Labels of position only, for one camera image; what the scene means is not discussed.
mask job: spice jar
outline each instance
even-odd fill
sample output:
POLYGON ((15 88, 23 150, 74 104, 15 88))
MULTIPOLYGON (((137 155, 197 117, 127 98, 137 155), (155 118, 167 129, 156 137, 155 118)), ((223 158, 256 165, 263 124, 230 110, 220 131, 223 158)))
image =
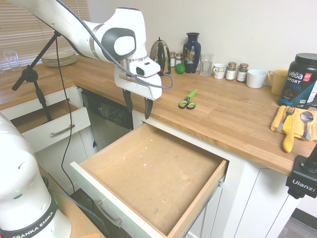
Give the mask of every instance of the spice jar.
POLYGON ((177 53, 176 54, 175 65, 178 65, 179 63, 183 63, 183 54, 182 53, 177 53))
POLYGON ((246 81, 248 67, 249 67, 249 65, 247 63, 240 64, 238 77, 237 77, 238 82, 243 83, 244 81, 246 81))
POLYGON ((236 74, 236 62, 229 62, 228 67, 227 67, 227 75, 226 75, 226 80, 232 81, 234 80, 234 76, 236 74))
POLYGON ((175 52, 174 51, 170 52, 170 66, 175 67, 175 52))

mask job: protein powder tub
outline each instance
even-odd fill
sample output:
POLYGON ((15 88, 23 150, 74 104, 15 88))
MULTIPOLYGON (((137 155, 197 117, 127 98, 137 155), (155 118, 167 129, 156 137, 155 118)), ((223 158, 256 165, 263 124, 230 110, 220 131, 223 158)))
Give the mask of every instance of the protein powder tub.
POLYGON ((278 104, 308 109, 317 93, 317 54, 300 53, 288 69, 278 104))

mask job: fork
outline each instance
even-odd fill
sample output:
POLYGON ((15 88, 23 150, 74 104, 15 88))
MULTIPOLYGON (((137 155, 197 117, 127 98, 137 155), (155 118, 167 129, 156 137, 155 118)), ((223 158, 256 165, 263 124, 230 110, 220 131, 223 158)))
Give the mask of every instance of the fork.
POLYGON ((287 117, 290 116, 290 115, 293 115, 294 112, 295 112, 295 106, 294 106, 294 105, 292 105, 291 107, 288 107, 288 108, 287 108, 287 110, 286 110, 286 116, 285 116, 285 118, 283 119, 283 121, 280 123, 280 125, 278 126, 278 128, 276 129, 276 131, 281 131, 281 130, 282 130, 283 125, 284 125, 284 123, 285 123, 287 117))

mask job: drawer handle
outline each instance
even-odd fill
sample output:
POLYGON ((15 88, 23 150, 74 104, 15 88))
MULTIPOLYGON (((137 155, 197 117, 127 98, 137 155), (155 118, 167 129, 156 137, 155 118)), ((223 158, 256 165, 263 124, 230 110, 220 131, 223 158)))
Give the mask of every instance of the drawer handle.
POLYGON ((115 221, 114 219, 112 219, 112 218, 103 210, 103 208, 101 207, 101 204, 102 204, 102 203, 103 203, 103 202, 102 202, 101 200, 95 202, 95 204, 96 204, 98 210, 99 210, 112 224, 114 224, 115 226, 121 228, 121 222, 122 222, 122 220, 121 220, 120 218, 119 218, 118 220, 116 220, 116 221, 115 221))
POLYGON ((75 127, 75 124, 69 125, 68 128, 65 128, 64 130, 61 130, 61 131, 59 131, 59 132, 51 133, 51 134, 50 134, 50 137, 53 138, 53 137, 55 137, 55 136, 57 136, 57 135, 60 135, 60 134, 64 133, 65 131, 70 130, 70 129, 73 128, 73 127, 75 127))

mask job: microphone stand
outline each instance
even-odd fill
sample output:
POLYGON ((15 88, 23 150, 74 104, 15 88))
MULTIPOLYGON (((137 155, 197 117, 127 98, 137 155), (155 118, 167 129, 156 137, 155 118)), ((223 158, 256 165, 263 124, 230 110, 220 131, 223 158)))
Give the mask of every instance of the microphone stand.
POLYGON ((33 68, 37 64, 37 62, 40 60, 40 58, 45 54, 45 52, 49 49, 49 47, 53 44, 53 42, 57 39, 57 37, 59 37, 59 36, 60 36, 60 34, 57 31, 55 31, 54 35, 52 36, 50 41, 45 45, 45 47, 42 49, 42 51, 33 60, 31 65, 28 65, 26 67, 26 69, 24 69, 22 71, 21 77, 17 80, 17 82, 12 87, 12 90, 16 91, 24 81, 34 83, 36 95, 38 96, 38 99, 43 106, 43 109, 44 109, 46 117, 48 118, 48 121, 51 121, 52 117, 51 117, 50 112, 48 110, 48 107, 46 105, 46 100, 45 100, 44 94, 41 91, 41 89, 39 88, 39 85, 37 83, 37 79, 39 78, 38 73, 33 68))

